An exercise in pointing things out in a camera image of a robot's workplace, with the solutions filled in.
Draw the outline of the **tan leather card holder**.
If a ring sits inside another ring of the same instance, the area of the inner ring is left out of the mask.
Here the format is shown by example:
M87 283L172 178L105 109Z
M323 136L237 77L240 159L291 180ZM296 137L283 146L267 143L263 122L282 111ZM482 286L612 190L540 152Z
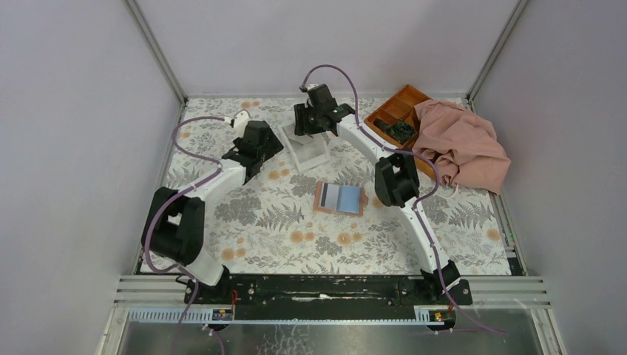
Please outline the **tan leather card holder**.
M337 184L340 186L339 199L337 208L335 211L333 211L329 209L323 209L319 206L319 197L321 194L323 183L327 182L318 181L316 184L316 193L313 202L314 211L329 214L345 214L357 217L361 217L363 215L367 200L365 189L363 187Z

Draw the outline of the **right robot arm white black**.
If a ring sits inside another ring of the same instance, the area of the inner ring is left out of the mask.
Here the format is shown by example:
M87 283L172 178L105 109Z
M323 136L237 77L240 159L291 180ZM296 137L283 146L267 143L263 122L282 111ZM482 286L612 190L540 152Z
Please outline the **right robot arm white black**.
M329 132L350 143L374 165L374 191L386 207L396 209L408 238L413 242L420 272L427 282L424 295L441 305L453 295L461 281L455 263L441 247L427 219L422 201L435 194L421 195L416 155L383 141L359 121L356 106L339 104L325 84L303 84L300 91L308 96L294 106L295 134L314 135Z

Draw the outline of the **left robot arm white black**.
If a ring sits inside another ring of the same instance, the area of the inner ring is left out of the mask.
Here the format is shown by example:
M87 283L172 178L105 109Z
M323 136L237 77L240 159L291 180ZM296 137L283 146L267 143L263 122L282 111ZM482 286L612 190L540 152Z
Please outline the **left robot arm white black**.
M160 187L152 199L142 236L143 258L150 270L159 274L172 270L158 268L153 254L169 259L174 268L202 283L200 292L210 303L225 301L230 287L222 279L226 267L204 249L206 201L219 200L246 185L282 149L267 122L249 121L233 147L216 160L215 171L182 189Z

